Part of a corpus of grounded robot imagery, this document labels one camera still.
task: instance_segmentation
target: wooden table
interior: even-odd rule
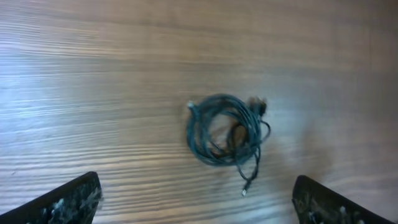
[[[0,213],[93,170],[95,223],[297,223],[300,174],[397,220],[397,20],[387,0],[2,0]],[[268,100],[246,197],[184,140],[214,93]]]

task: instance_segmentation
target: coiled cable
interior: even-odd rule
[[[187,122],[187,143],[192,153],[211,166],[236,166],[246,181],[242,191],[242,195],[245,196],[251,182],[257,177],[261,158],[260,144],[271,134],[271,127],[261,119],[266,111],[265,102],[256,98],[246,105],[235,96],[217,94],[205,98],[197,105],[189,101],[188,108],[192,114]],[[230,116],[237,121],[228,131],[225,148],[217,145],[208,131],[211,122],[219,114]],[[261,134],[261,124],[265,124],[268,129],[264,137]],[[241,139],[236,137],[239,127],[245,130]],[[251,176],[246,177],[241,165],[252,156],[256,160],[256,166]]]

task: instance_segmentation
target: black cable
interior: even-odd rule
[[[266,111],[264,101],[256,98],[249,105],[232,95],[218,94],[205,98],[201,103],[194,105],[188,102],[192,113],[187,122],[187,142],[193,154],[205,164],[211,166],[236,166],[242,178],[246,180],[242,194],[245,196],[251,182],[257,177],[261,158],[260,144],[271,133],[269,124],[261,119]],[[212,140],[208,128],[214,117],[219,114],[234,118],[237,123],[229,130],[226,138],[226,148],[221,148]],[[265,124],[267,134],[261,138],[260,125]],[[239,127],[245,130],[243,139],[236,139],[235,132]],[[256,159],[256,167],[252,175],[246,177],[242,170],[243,165],[252,156]]]

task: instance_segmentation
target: black object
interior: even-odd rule
[[[304,175],[296,180],[292,201],[300,224],[393,224]]]
[[[211,166],[237,166],[242,178],[246,180],[242,195],[245,196],[251,182],[257,177],[261,158],[260,144],[271,133],[271,127],[263,121],[262,115],[266,112],[267,105],[259,98],[253,98],[248,105],[235,96],[218,94],[205,98],[201,103],[194,105],[188,102],[192,112],[187,122],[187,143],[193,154],[205,164]],[[230,116],[237,122],[229,130],[226,138],[226,148],[217,145],[210,136],[208,128],[214,117],[223,114]],[[268,128],[267,134],[262,138],[260,124]],[[236,130],[243,127],[245,135],[237,139]],[[252,175],[246,177],[241,170],[252,156],[256,158],[256,167]]]
[[[19,208],[0,215],[0,223],[91,223],[101,197],[97,173],[88,172]]]

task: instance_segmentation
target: wire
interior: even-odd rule
[[[205,98],[197,105],[189,101],[187,106],[192,113],[187,122],[187,143],[192,153],[211,166],[236,166],[246,181],[242,191],[242,195],[245,196],[251,182],[257,177],[261,158],[260,144],[271,134],[271,127],[261,119],[266,110],[265,102],[256,98],[248,106],[235,96],[217,94]],[[237,121],[227,134],[226,148],[217,145],[208,131],[211,122],[219,114],[230,116]],[[263,138],[261,123],[268,128]],[[235,135],[239,127],[245,130],[243,139],[238,139]],[[251,176],[246,177],[241,165],[252,156],[256,160],[256,166]]]

